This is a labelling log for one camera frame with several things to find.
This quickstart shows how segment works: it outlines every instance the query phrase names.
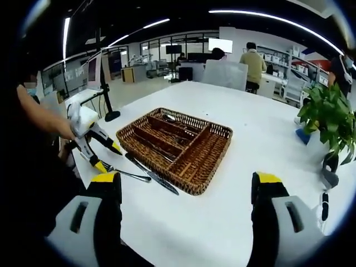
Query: cutlery tray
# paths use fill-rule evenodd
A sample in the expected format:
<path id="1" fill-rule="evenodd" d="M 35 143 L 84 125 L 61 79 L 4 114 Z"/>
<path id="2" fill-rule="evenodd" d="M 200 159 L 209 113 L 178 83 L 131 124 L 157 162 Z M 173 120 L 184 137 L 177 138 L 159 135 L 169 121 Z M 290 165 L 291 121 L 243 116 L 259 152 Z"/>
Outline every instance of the cutlery tray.
<path id="1" fill-rule="evenodd" d="M 175 121 L 166 121 L 164 115 Z M 232 135 L 228 127 L 166 108 L 157 108 L 116 132 L 127 152 L 191 195 L 206 190 Z"/>

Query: plant pot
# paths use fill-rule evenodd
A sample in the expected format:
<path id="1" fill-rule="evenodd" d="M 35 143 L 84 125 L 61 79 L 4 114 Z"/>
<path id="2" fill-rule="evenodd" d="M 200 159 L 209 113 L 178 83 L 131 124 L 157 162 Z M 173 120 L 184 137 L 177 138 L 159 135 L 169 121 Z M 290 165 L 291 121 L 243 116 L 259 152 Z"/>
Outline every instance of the plant pot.
<path id="1" fill-rule="evenodd" d="M 310 140 L 306 145 L 308 157 L 312 164 L 321 164 L 326 154 L 329 152 L 329 142 L 323 144 L 320 141 L 320 131 L 316 130 L 310 135 Z"/>

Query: potted plant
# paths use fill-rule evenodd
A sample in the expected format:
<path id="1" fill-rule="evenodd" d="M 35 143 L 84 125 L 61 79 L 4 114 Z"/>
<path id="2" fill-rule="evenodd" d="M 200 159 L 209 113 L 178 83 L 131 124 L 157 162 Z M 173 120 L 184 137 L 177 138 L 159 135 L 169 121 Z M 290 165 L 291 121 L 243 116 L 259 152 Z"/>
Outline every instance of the potted plant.
<path id="1" fill-rule="evenodd" d="M 350 102 L 345 98 L 337 84 L 331 88 L 315 85 L 306 88 L 310 101 L 299 111 L 300 122 L 305 122 L 304 132 L 310 134 L 307 144 L 314 151 L 317 161 L 331 151 L 337 155 L 345 147 L 348 155 L 341 165 L 349 163 L 354 156 L 356 141 L 356 119 Z"/>

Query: black pole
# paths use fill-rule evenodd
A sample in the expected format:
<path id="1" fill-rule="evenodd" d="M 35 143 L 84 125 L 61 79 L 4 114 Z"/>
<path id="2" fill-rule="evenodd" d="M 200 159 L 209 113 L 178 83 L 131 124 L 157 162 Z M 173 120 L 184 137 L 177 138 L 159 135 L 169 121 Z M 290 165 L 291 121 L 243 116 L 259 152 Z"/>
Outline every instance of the black pole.
<path id="1" fill-rule="evenodd" d="M 99 52 L 101 50 L 101 42 L 100 42 L 100 28 L 97 29 L 96 34 L 95 34 L 95 38 L 96 38 L 96 51 Z M 103 89 L 103 95 L 104 95 L 104 99 L 105 99 L 105 103 L 107 106 L 107 114 L 105 115 L 105 121 L 112 121 L 114 119 L 116 119 L 117 117 L 120 116 L 120 111 L 113 111 L 112 107 L 111 107 L 111 103 L 110 103 L 110 98 L 109 98 L 109 85 L 105 82 L 105 75 L 104 75 L 104 70 L 102 68 L 102 61 L 100 64 L 100 84 L 101 84 L 101 88 Z"/>

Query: white table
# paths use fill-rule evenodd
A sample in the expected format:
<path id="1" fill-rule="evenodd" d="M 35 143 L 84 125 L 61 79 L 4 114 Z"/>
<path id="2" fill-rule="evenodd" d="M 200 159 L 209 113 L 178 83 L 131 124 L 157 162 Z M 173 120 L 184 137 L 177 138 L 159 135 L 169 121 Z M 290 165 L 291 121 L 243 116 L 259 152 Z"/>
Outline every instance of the white table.
<path id="1" fill-rule="evenodd" d="M 100 90 L 85 89 L 83 91 L 80 91 L 79 93 L 65 100 L 66 108 L 68 108 L 68 106 L 74 102 L 84 103 L 89 99 L 100 95 L 101 93 L 103 93 L 103 89 Z"/>
<path id="2" fill-rule="evenodd" d="M 115 133 L 157 107 L 167 107 L 231 127 L 230 147 L 207 190 L 176 196 L 156 182 L 146 184 L 122 175 L 121 237 L 155 266 L 246 266 L 253 244 L 251 177 L 263 171 L 280 177 L 290 195 L 310 208 L 323 191 L 306 147 L 298 140 L 294 107 L 250 93 L 197 82 L 178 83 L 121 109 L 121 117 L 100 121 Z M 95 140 L 98 157 L 114 167 L 142 175 L 124 157 Z M 96 170 L 74 152 L 79 173 L 88 185 Z M 342 219 L 355 193 L 354 164 L 338 169 L 340 183 L 329 194 L 326 232 Z"/>

